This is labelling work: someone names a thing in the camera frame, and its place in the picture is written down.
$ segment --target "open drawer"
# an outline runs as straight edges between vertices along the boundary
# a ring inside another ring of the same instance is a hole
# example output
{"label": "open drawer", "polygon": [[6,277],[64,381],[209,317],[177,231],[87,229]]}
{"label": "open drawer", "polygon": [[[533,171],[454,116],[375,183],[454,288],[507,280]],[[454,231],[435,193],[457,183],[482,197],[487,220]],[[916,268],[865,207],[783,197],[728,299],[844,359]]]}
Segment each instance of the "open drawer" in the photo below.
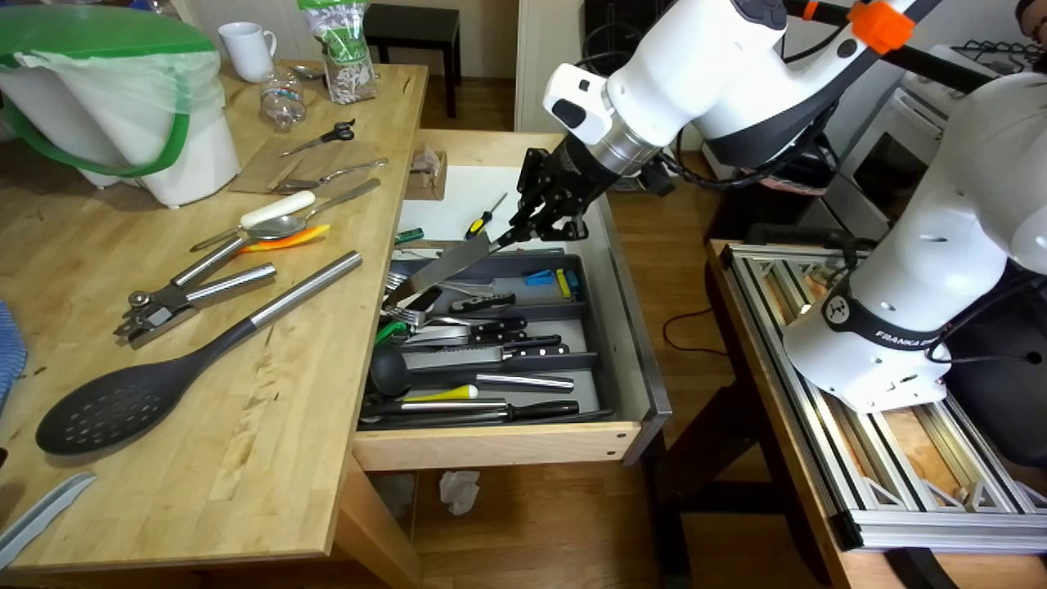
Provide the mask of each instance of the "open drawer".
{"label": "open drawer", "polygon": [[[491,134],[491,132],[423,132],[448,155],[440,198],[407,198],[400,229],[426,229],[426,239],[461,239],[468,220],[487,210],[499,193],[487,231],[497,234],[517,197],[517,165],[526,146],[556,146],[556,134]],[[566,338],[569,352],[531,363],[533,373],[562,373],[575,381],[569,397],[511,397],[575,398],[580,419],[432,426],[432,429],[361,429],[353,450],[367,471],[423,468],[494,468],[494,465],[562,465],[562,460],[636,460],[670,414],[655,351],[632,291],[624,256],[618,252],[607,207],[598,198],[589,217],[584,241],[533,241],[511,249],[476,268],[487,277],[533,276],[540,268],[575,270],[580,299],[519,299],[517,312],[536,330]]]}

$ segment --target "drawer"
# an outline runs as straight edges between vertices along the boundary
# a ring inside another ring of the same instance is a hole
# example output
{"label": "drawer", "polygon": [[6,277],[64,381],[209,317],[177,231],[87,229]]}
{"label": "drawer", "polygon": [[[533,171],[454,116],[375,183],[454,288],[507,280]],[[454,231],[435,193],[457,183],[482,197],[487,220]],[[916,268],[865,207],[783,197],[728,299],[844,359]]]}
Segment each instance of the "drawer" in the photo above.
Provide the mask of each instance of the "drawer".
{"label": "drawer", "polygon": [[[558,137],[423,132],[423,141],[435,141],[448,155],[444,197],[407,198],[400,229],[426,229],[426,239],[461,239],[468,220],[487,210],[499,193],[507,193],[507,198],[491,220],[491,234],[507,226],[523,151],[554,146]],[[353,435],[353,450],[367,471],[639,460],[670,414],[670,402],[656,375],[607,207],[598,198],[584,223],[584,241],[531,241],[507,252],[507,258],[558,256],[569,265],[575,263],[574,270],[580,270],[580,283],[584,288],[580,312],[584,348],[580,352],[574,351],[569,357],[575,363],[562,370],[582,370],[592,373],[592,381],[556,398],[580,398],[582,419],[361,429]]]}

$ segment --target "black slotted spoon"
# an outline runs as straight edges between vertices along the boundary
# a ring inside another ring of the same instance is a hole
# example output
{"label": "black slotted spoon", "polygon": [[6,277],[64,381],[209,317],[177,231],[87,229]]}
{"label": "black slotted spoon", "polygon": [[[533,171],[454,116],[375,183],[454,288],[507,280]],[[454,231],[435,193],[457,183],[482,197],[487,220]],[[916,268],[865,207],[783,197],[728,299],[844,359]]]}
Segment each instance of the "black slotted spoon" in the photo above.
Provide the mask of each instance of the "black slotted spoon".
{"label": "black slotted spoon", "polygon": [[183,398],[194,381],[207,365],[214,365],[226,351],[247,340],[265,324],[277,322],[281,313],[288,313],[312,295],[323,291],[355,265],[355,252],[335,258],[329,265],[297,280],[290,291],[277,295],[256,313],[235,322],[217,340],[202,342],[185,357],[124,365],[78,387],[44,414],[36,429],[36,445],[48,455],[85,455],[155,429]]}

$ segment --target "green handle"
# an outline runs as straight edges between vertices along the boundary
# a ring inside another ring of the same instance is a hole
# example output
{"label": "green handle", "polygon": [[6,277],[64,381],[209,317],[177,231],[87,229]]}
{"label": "green handle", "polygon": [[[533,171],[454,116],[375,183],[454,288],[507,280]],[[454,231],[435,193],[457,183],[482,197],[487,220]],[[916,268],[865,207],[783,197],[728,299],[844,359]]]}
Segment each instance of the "green handle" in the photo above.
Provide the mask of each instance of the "green handle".
{"label": "green handle", "polygon": [[34,151],[45,155],[48,161],[59,161],[64,167],[78,167],[78,171],[91,171],[91,174],[103,174],[103,177],[148,177],[156,171],[166,171],[185,146],[189,137],[189,116],[177,112],[170,118],[170,134],[166,143],[161,146],[161,155],[149,165],[100,165],[100,161],[85,161],[78,155],[63,151],[59,143],[51,143],[13,102],[6,102],[2,109],[2,120],[13,134],[20,134]]}

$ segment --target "wooden countertop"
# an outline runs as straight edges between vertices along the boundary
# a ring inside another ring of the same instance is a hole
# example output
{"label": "wooden countertop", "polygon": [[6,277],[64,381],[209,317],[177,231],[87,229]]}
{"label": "wooden countertop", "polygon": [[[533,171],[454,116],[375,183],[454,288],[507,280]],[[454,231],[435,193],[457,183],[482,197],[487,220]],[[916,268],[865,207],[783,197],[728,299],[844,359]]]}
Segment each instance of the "wooden countertop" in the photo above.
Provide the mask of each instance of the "wooden countertop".
{"label": "wooden countertop", "polygon": [[[786,393],[775,387],[772,359],[758,351],[754,335],[745,330],[744,312],[736,307],[728,283],[725,283],[725,265],[722,249],[728,241],[712,239],[710,241],[710,270],[716,277],[716,288],[725,295],[728,324],[740,335],[740,348],[745,352],[754,382],[758,389],[758,402],[769,414],[769,426],[779,439],[788,478],[800,496],[804,525],[816,534],[821,563],[827,570],[830,585],[869,585],[869,589],[891,589],[903,585],[881,551],[841,551],[833,541],[830,506],[821,502],[821,474],[816,458],[808,455],[804,435],[799,433]],[[1047,585],[1047,567],[1041,556],[1012,556],[1012,552],[938,552],[935,556],[943,570],[960,585]]]}
{"label": "wooden countertop", "polygon": [[[226,87],[245,165],[281,134],[257,120],[257,87]],[[384,185],[329,210],[335,231],[316,245],[235,258],[220,276],[270,258],[277,280],[202,307],[145,351],[118,348],[110,335],[129,295],[161,288],[198,258],[189,252],[196,239],[228,229],[270,197],[226,190],[165,210],[145,190],[94,193],[74,171],[22,143],[0,143],[0,300],[30,342],[26,375],[0,419],[0,445],[9,450],[0,516],[9,525],[74,471],[97,478],[13,570],[252,563],[335,551],[340,510],[355,502],[340,496],[345,489],[367,489],[349,439],[423,95],[423,65],[378,69],[375,102],[329,106],[314,95],[307,120],[286,137],[312,141],[355,118],[355,155],[388,156],[372,174]],[[355,270],[226,352],[145,439],[97,458],[48,458],[36,449],[40,419],[74,387],[196,351],[346,249],[364,256]]]}

